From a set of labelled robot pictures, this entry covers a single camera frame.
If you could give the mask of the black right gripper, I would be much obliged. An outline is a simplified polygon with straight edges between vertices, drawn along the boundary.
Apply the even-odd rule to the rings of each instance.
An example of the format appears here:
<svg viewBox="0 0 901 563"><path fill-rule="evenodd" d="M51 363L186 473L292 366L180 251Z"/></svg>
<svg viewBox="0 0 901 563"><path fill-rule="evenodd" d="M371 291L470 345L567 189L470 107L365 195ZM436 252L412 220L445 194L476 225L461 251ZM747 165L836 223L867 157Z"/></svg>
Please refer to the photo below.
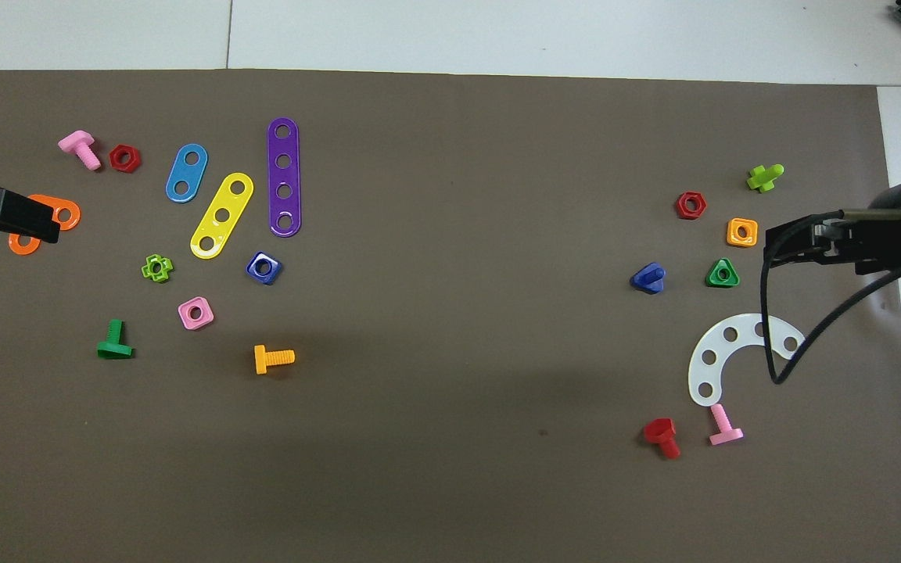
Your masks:
<svg viewBox="0 0 901 563"><path fill-rule="evenodd" d="M767 229L765 261L770 264L801 261L852 264L858 275L901 267L901 220L830 220L814 228L815 238L791 238L816 221L815 217L799 217Z"/></svg>

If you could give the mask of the blue triangle-head plastic screw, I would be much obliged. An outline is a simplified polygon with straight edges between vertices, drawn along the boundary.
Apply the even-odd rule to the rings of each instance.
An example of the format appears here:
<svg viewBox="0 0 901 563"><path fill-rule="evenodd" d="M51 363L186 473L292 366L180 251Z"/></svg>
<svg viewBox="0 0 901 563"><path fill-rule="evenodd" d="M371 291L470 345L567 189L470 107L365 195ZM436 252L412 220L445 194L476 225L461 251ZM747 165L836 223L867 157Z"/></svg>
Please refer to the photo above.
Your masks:
<svg viewBox="0 0 901 563"><path fill-rule="evenodd" d="M665 278L665 268L657 261L651 261L630 277L630 285L637 291L655 295L664 291Z"/></svg>

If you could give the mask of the blue square plastic nut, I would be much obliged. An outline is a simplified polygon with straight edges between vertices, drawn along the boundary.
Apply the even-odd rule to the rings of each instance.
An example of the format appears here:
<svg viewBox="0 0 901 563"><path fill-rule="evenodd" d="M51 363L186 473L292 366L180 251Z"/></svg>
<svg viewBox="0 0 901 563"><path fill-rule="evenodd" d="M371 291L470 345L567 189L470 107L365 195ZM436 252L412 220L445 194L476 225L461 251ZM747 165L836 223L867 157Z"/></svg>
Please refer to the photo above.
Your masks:
<svg viewBox="0 0 901 563"><path fill-rule="evenodd" d="M282 272L282 264L265 252L254 253L246 266L246 273L262 285L273 285Z"/></svg>

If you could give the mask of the orange square plastic nut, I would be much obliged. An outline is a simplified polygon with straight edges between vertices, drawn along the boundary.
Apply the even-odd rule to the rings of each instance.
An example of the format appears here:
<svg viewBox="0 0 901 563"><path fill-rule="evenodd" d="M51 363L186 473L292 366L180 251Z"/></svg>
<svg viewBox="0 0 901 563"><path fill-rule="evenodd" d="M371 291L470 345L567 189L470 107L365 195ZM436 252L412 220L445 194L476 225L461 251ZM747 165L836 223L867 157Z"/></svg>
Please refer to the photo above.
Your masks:
<svg viewBox="0 0 901 563"><path fill-rule="evenodd" d="M757 221L733 217L727 222L726 244L733 247L753 247L759 241L759 234Z"/></svg>

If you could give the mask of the lime green cross-head screw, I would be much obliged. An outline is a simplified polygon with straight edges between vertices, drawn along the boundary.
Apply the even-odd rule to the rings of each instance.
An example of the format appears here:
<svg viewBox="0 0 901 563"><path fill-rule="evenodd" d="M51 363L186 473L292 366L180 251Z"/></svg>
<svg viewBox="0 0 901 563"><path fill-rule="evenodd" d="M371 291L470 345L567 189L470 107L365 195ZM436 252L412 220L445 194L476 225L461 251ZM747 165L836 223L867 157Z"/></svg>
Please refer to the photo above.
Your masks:
<svg viewBox="0 0 901 563"><path fill-rule="evenodd" d="M773 164L769 167L757 165L748 171L747 186L748 189L758 190L760 193L766 193L775 188L775 181L783 175L785 167L782 164Z"/></svg>

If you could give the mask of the green triangle plastic nut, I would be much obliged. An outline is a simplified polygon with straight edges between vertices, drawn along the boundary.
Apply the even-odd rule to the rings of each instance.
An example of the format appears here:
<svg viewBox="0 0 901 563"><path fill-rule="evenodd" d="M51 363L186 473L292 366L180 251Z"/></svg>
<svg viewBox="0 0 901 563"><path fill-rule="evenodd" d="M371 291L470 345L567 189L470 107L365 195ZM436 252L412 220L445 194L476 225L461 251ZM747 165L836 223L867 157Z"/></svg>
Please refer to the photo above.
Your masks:
<svg viewBox="0 0 901 563"><path fill-rule="evenodd" d="M718 259L705 275L705 285L712 288L729 289L740 284L740 277L732 261L723 257Z"/></svg>

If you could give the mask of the pink plastic screw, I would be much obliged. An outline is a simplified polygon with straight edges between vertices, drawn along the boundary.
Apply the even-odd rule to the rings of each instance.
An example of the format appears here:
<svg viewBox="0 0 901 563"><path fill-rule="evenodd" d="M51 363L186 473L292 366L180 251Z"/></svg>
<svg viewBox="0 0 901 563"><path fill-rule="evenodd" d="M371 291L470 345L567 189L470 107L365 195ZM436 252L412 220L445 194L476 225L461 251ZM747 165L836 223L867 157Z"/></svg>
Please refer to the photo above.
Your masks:
<svg viewBox="0 0 901 563"><path fill-rule="evenodd" d="M709 442L712 446L727 444L745 437L744 432L740 428L736 428L730 423L728 414L721 403L715 403L715 405L710 407L710 410L716 424L716 432L709 437Z"/></svg>
<svg viewBox="0 0 901 563"><path fill-rule="evenodd" d="M57 146L61 151L76 156L87 170L100 170L102 163L93 149L95 138L87 131L73 131L61 138Z"/></svg>

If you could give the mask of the dark green plastic screw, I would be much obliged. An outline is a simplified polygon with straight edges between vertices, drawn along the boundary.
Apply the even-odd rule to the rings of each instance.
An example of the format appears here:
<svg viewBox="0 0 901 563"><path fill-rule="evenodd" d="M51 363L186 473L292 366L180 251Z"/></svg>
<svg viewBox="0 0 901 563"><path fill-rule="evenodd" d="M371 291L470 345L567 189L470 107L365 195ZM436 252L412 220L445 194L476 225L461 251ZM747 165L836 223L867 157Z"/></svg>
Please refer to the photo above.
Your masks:
<svg viewBox="0 0 901 563"><path fill-rule="evenodd" d="M122 342L122 334L123 321L120 318L111 318L105 339L97 343L97 357L108 360L124 360L133 357L135 349Z"/></svg>

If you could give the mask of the pink square plastic nut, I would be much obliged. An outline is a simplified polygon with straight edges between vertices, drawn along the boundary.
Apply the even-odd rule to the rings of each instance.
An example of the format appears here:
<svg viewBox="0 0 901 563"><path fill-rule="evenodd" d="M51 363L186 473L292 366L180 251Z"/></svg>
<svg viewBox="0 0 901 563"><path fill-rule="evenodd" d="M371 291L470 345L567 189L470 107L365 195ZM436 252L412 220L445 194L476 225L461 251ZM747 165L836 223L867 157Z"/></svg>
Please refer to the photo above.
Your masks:
<svg viewBox="0 0 901 563"><path fill-rule="evenodd" d="M214 311L203 296L187 299L184 303L178 304L178 316L182 327L187 331L196 331L214 321Z"/></svg>

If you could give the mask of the red plastic screw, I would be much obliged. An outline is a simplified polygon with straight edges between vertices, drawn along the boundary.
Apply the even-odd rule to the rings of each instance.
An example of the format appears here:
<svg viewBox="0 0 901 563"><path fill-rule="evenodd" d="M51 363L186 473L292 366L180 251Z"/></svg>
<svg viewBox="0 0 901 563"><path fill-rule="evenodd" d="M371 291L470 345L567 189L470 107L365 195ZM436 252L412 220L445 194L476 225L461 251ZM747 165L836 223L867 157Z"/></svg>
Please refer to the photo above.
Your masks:
<svg viewBox="0 0 901 563"><path fill-rule="evenodd" d="M648 444L656 446L666 459L679 459L680 447L676 439L677 431L673 419L659 418L649 421L643 427L641 435Z"/></svg>

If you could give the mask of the orange plastic screw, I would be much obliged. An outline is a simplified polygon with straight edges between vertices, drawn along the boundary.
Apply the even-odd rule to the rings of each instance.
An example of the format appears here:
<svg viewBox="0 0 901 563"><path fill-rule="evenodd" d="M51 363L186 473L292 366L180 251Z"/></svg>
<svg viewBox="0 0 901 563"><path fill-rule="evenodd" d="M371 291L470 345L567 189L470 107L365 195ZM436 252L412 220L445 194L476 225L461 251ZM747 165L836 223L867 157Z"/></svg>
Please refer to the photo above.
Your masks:
<svg viewBox="0 0 901 563"><path fill-rule="evenodd" d="M257 375L266 375L269 368L289 366L296 363L294 350L266 350L265 345L253 347L254 370Z"/></svg>

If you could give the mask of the blue two-hole plastic plate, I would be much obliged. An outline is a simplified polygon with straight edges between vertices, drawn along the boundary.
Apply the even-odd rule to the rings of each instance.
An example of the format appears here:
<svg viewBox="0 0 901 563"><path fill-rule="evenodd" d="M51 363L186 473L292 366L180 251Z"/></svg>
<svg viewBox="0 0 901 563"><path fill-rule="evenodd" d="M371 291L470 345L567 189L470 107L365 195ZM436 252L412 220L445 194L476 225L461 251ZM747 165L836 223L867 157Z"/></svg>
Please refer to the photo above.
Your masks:
<svg viewBox="0 0 901 563"><path fill-rule="evenodd" d="M203 182L207 163L207 150L202 145L188 143L180 147L166 179L166 197L173 203L191 202Z"/></svg>

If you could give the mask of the yellow three-hole plastic plate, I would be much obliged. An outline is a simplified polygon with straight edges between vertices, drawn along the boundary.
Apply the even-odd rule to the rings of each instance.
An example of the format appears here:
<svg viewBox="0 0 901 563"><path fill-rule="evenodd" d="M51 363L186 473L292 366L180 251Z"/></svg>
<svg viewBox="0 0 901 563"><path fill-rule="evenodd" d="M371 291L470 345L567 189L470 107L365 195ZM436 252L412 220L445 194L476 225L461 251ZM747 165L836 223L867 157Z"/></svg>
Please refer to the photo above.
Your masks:
<svg viewBox="0 0 901 563"><path fill-rule="evenodd" d="M223 178L191 235L189 247L196 259L210 260L221 254L253 193L254 182L248 174L235 172Z"/></svg>

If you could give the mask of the purple four-hole plastic plate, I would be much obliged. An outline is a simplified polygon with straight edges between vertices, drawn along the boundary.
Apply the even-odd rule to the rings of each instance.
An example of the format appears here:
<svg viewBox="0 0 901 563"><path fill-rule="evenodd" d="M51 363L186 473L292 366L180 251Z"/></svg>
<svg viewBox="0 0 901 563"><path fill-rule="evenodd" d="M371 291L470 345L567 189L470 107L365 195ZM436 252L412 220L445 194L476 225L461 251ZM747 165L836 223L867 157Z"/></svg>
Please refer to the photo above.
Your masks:
<svg viewBox="0 0 901 563"><path fill-rule="evenodd" d="M266 128L268 224L279 238L291 238L303 224L300 129L288 117L273 119Z"/></svg>

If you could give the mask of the brown paper table mat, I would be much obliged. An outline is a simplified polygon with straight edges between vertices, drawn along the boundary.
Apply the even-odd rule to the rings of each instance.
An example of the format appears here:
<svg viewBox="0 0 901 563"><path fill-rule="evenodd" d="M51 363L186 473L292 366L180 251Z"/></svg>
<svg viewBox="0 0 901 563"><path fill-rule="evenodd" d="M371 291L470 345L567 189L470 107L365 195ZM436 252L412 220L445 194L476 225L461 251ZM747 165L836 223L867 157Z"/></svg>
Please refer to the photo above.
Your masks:
<svg viewBox="0 0 901 563"><path fill-rule="evenodd" d="M278 117L300 129L291 238L268 224ZM73 131L100 170L59 149ZM188 143L208 163L173 203ZM253 196L196 259L235 172ZM0 235L0 563L901 563L894 286L783 385L758 346L730 357L740 441L710 445L687 387L704 332L759 309L762 250L727 246L730 218L888 183L874 87L0 72L0 186L82 211L30 256ZM257 252L273 285L246 273ZM705 285L723 257L740 284ZM655 295L630 285L651 261ZM197 296L214 321L187 331ZM111 318L130 359L96 355ZM296 363L255 374L260 344ZM641 435L659 418L679 459Z"/></svg>

